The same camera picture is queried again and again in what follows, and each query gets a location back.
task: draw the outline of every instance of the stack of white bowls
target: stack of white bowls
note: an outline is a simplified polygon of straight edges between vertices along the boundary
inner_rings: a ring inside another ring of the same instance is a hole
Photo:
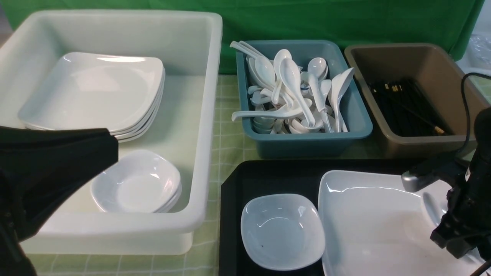
[[[91,193],[104,212],[166,213],[181,196],[181,174],[158,154],[137,150],[95,177]]]
[[[141,137],[153,123],[165,69],[155,57],[69,53],[18,113],[28,129],[107,128],[119,142]]]

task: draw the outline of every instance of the white wall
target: white wall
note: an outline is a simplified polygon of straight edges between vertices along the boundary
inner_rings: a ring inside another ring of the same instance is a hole
[[[491,31],[491,0],[485,0],[474,31]]]

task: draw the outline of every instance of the black cable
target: black cable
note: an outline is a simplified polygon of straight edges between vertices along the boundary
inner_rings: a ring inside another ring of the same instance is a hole
[[[487,260],[482,264],[476,271],[474,271],[470,276],[480,276],[482,273],[486,272],[491,267],[491,259]]]
[[[469,106],[467,105],[467,99],[465,98],[465,80],[467,80],[467,78],[469,78],[471,76],[476,76],[476,77],[481,77],[481,78],[484,78],[484,79],[491,80],[491,76],[488,76],[488,75],[485,75],[485,74],[481,74],[481,73],[474,73],[474,72],[467,73],[462,78],[462,81],[461,81],[461,94],[462,94],[462,101],[464,103],[464,108],[465,108],[465,118],[467,120],[467,130],[466,130],[466,133],[465,133],[465,142],[462,145],[462,147],[460,147],[460,149],[458,149],[458,151],[457,151],[458,153],[461,152],[461,151],[463,151],[465,149],[465,147],[469,143],[469,139],[470,139],[470,113],[469,113]]]

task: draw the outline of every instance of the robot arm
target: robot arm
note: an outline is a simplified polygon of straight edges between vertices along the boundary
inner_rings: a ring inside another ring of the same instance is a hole
[[[106,129],[0,127],[0,275],[35,276],[20,242],[34,236],[81,186],[118,161]]]
[[[416,192],[438,179],[447,182],[448,212],[430,239],[461,258],[478,248],[481,257],[491,259],[491,108],[475,120],[477,149],[471,162],[457,159],[457,151],[443,153],[402,175],[406,191]]]

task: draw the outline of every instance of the black tray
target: black tray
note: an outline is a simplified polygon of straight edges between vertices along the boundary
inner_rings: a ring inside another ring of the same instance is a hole
[[[278,272],[254,263],[242,243],[240,224],[244,206],[253,198],[274,193],[297,193],[317,208],[322,176],[334,169],[402,174],[422,159],[248,161],[240,164],[221,186],[219,276],[324,276],[322,262]]]

